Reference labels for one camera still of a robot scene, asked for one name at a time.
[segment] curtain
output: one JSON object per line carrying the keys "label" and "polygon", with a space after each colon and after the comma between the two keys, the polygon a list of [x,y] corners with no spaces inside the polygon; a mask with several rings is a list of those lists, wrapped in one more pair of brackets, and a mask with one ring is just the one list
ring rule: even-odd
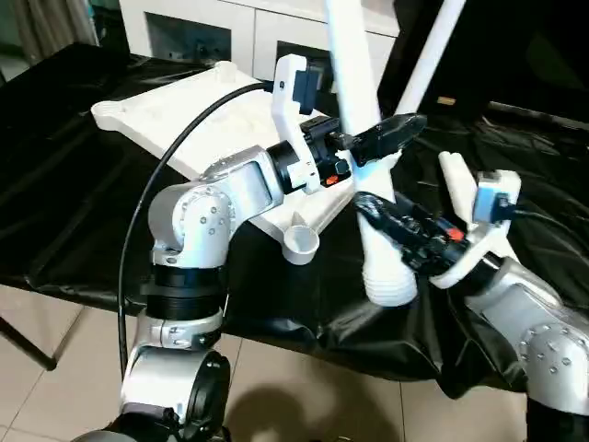
{"label": "curtain", "polygon": [[97,44],[87,0],[11,0],[31,64],[75,42]]}

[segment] white bracket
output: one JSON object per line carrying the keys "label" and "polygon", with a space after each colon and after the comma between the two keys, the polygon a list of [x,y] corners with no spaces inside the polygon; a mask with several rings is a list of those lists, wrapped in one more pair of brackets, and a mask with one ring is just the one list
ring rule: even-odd
{"label": "white bracket", "polygon": [[[440,156],[446,162],[448,158]],[[477,197],[472,208],[472,220],[478,226],[470,231],[468,240],[472,245],[465,254],[446,272],[432,276],[430,282],[438,288],[446,289],[464,279],[484,256],[497,248],[498,244],[508,243],[507,232],[511,221],[506,219],[500,223],[491,223],[492,211],[500,195],[506,195],[508,204],[516,204],[522,180],[511,170],[496,170],[492,174],[479,174]]]}
{"label": "white bracket", "polygon": [[306,145],[301,131],[299,114],[300,103],[293,100],[296,73],[306,71],[306,58],[299,55],[286,55],[278,60],[272,93],[272,119],[281,141],[293,147],[299,161],[289,166],[293,188],[305,185],[305,193],[319,190],[321,183],[313,155]]}

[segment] white tube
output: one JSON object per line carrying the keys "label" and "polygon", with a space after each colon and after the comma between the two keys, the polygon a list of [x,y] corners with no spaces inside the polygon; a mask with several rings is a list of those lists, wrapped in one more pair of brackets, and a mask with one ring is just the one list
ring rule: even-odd
{"label": "white tube", "polygon": [[[334,67],[340,116],[348,134],[359,134],[380,122],[368,43],[360,0],[326,0],[331,63]],[[395,201],[389,162],[373,161],[358,168],[352,160],[355,190]],[[364,246],[364,286],[378,305],[395,307],[417,295],[413,272],[401,261],[400,251],[358,216]]]}
{"label": "white tube", "polygon": [[460,154],[442,152],[438,156],[448,186],[454,213],[468,227],[472,224],[472,208],[477,198],[477,182],[470,174],[467,163]]}
{"label": "white tube", "polygon": [[466,2],[467,0],[445,0],[440,7],[395,113],[417,112]]}

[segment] black fabric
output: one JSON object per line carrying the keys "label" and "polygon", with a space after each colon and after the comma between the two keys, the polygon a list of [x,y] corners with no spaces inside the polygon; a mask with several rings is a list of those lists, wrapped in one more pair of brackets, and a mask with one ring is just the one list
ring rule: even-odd
{"label": "black fabric", "polygon": [[[125,228],[156,161],[89,113],[200,72],[202,66],[112,55],[72,46],[0,87],[0,283],[115,309]],[[333,114],[334,103],[319,106]],[[512,169],[525,209],[588,237],[586,142],[578,134],[530,134],[430,118],[394,169],[396,190],[450,215],[437,155],[461,152],[473,170]],[[184,179],[166,169],[157,189]],[[574,238],[553,225],[516,220],[510,240],[522,263],[567,304],[588,310],[589,263]],[[142,304],[152,238],[145,216],[130,247],[131,311]],[[364,294],[363,252],[349,206],[321,234],[315,260],[288,264],[277,242],[246,223],[225,268],[231,298],[226,330],[391,379],[436,378],[458,397],[477,384],[523,390],[508,344],[459,301],[419,281],[410,305],[385,309]]]}

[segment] black cable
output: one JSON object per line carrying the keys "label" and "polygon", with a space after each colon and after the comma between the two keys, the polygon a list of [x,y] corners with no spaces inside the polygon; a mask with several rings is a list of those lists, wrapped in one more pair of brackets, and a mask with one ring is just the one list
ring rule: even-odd
{"label": "black cable", "polygon": [[234,90],[230,94],[225,95],[221,99],[217,100],[207,109],[205,109],[198,117],[196,117],[192,122],[182,131],[180,135],[174,140],[174,143],[170,145],[166,153],[161,157],[159,163],[157,164],[156,168],[152,172],[149,180],[147,181],[144,191],[135,206],[135,211],[133,212],[133,217],[131,218],[131,222],[129,223],[129,227],[127,228],[127,234],[125,235],[125,240],[122,243],[121,249],[121,260],[119,262],[119,293],[117,294],[117,316],[119,322],[119,359],[121,362],[121,375],[124,377],[125,369],[127,367],[127,324],[125,320],[125,296],[123,294],[123,281],[124,281],[124,268],[125,268],[125,259],[127,256],[127,249],[129,248],[129,240],[131,238],[131,234],[133,233],[133,228],[137,222],[137,217],[141,212],[141,209],[144,205],[145,197],[151,190],[154,182],[156,181],[157,175],[161,172],[164,166],[167,164],[170,158],[174,155],[174,153],[178,150],[180,145],[186,140],[188,135],[201,124],[207,117],[209,117],[214,111],[219,109],[224,104],[228,103],[232,99],[235,99],[241,95],[244,95],[248,92],[253,90],[259,89],[268,89],[268,85],[264,83],[256,83],[253,85],[248,85],[241,87],[237,90]]}
{"label": "black cable", "polygon": [[550,216],[539,214],[538,212],[530,212],[529,210],[525,210],[525,209],[515,209],[514,210],[514,217],[515,218],[521,217],[521,218],[527,218],[527,219],[535,219],[536,221],[550,224],[551,226],[559,228],[561,231],[566,232],[569,235],[569,237],[574,239],[577,242],[577,244],[579,245],[579,247],[583,250],[583,253],[587,257],[589,257],[589,247],[587,247],[587,244],[585,243],[585,241],[574,230],[565,226],[560,221],[557,221],[556,219],[554,219]]}

